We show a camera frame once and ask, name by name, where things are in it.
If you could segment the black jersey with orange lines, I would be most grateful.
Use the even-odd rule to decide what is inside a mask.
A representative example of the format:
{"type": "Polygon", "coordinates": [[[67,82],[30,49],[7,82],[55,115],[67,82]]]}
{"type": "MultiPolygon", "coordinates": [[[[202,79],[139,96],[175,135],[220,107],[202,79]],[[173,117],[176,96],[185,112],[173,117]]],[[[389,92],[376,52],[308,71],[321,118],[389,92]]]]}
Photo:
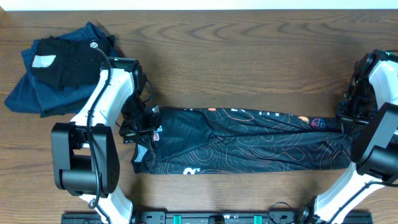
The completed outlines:
{"type": "Polygon", "coordinates": [[[347,168],[359,128],[336,118],[234,108],[163,108],[135,173],[246,174],[347,168]]]}

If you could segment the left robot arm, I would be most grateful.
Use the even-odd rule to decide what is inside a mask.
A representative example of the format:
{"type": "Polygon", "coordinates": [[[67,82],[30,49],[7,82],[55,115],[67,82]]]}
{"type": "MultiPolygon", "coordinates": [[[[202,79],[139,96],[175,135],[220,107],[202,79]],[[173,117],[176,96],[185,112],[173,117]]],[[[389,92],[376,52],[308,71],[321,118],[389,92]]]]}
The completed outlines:
{"type": "Polygon", "coordinates": [[[138,60],[107,57],[85,106],[70,122],[52,128],[55,185],[93,209],[66,213],[62,223],[140,223],[134,204],[118,185],[120,162],[113,131],[122,116],[123,141],[152,148],[159,108],[147,108],[140,97],[147,82],[138,60]]]}

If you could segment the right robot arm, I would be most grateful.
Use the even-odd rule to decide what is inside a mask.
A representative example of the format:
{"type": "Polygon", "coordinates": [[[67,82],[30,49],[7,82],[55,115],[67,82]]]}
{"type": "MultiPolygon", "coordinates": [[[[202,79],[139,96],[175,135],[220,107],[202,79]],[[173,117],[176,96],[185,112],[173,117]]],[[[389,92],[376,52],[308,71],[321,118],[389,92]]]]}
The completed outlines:
{"type": "Polygon", "coordinates": [[[295,223],[372,223],[353,209],[383,187],[397,187],[397,51],[373,50],[354,66],[338,116],[365,125],[351,151],[351,164],[324,193],[296,214],[295,223]]]}

